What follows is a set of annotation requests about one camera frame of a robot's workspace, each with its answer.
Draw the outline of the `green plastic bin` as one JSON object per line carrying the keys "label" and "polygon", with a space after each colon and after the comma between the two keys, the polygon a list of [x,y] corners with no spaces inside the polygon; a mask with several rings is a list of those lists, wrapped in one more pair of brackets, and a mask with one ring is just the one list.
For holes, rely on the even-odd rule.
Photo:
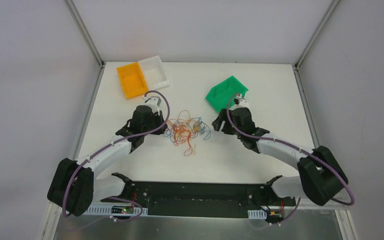
{"label": "green plastic bin", "polygon": [[229,99],[234,94],[239,93],[244,96],[248,90],[243,83],[232,75],[212,87],[205,99],[216,113],[220,113],[222,109],[226,108]]}

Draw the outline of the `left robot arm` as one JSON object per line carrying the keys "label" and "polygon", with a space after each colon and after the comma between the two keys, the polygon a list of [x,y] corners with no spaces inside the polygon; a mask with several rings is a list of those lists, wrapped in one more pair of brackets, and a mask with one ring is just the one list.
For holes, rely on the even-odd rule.
{"label": "left robot arm", "polygon": [[95,201],[115,197],[120,202],[132,198],[133,189],[118,176],[97,177],[117,160],[144,143],[147,135],[162,135],[168,117],[157,106],[139,105],[126,124],[97,150],[76,160],[64,158],[56,168],[47,199],[61,207],[66,216],[85,213]]}

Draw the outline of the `orange plastic bin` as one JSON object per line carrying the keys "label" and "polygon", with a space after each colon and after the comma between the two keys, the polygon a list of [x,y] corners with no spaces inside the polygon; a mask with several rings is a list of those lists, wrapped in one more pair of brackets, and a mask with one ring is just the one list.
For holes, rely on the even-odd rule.
{"label": "orange plastic bin", "polygon": [[144,95],[148,90],[144,74],[138,62],[120,66],[116,69],[121,88],[127,99]]}

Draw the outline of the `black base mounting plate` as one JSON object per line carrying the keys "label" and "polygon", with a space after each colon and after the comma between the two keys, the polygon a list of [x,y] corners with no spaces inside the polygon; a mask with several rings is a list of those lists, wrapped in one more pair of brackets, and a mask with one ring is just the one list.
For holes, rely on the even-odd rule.
{"label": "black base mounting plate", "polygon": [[294,207],[296,199],[278,197],[269,184],[132,181],[117,195],[133,200],[151,216],[234,218],[249,211]]}

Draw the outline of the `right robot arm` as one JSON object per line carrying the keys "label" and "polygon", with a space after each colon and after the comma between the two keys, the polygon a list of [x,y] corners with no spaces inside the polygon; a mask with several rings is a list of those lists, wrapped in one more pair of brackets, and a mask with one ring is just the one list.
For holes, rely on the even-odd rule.
{"label": "right robot arm", "polygon": [[329,201],[355,204],[348,178],[329,148],[306,148],[279,138],[257,127],[247,107],[223,108],[211,125],[215,131],[235,135],[246,149],[273,157],[298,171],[297,176],[281,175],[267,182],[269,188],[263,196],[268,204],[276,205],[286,197],[307,198],[319,206]]}

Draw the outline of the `white plastic bin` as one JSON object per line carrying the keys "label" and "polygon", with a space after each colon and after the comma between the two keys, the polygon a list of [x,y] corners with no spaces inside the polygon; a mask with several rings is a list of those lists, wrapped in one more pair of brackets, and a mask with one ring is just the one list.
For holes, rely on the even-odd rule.
{"label": "white plastic bin", "polygon": [[139,60],[144,79],[149,91],[159,90],[170,85],[170,80],[159,55]]}

